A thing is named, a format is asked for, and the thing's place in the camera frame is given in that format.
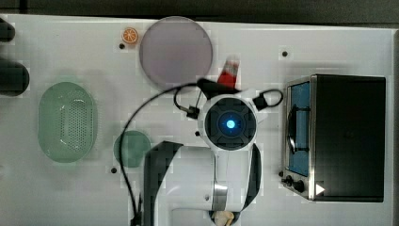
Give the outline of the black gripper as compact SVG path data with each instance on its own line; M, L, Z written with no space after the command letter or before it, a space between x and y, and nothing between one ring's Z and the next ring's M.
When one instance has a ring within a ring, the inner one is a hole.
M235 88L230 88L223 84L219 84L217 82L201 78L197 81L197 86L204 93L205 97L210 100L218 95L223 94L235 94L238 93L239 90Z

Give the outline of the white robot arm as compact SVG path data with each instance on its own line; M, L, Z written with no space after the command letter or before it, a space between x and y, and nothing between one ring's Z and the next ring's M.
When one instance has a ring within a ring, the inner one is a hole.
M262 92L228 88L207 79L197 86L207 101L198 110L196 136L204 147L162 141L144 160L142 226L172 226L172 212L245 210L256 198L262 160L255 144Z

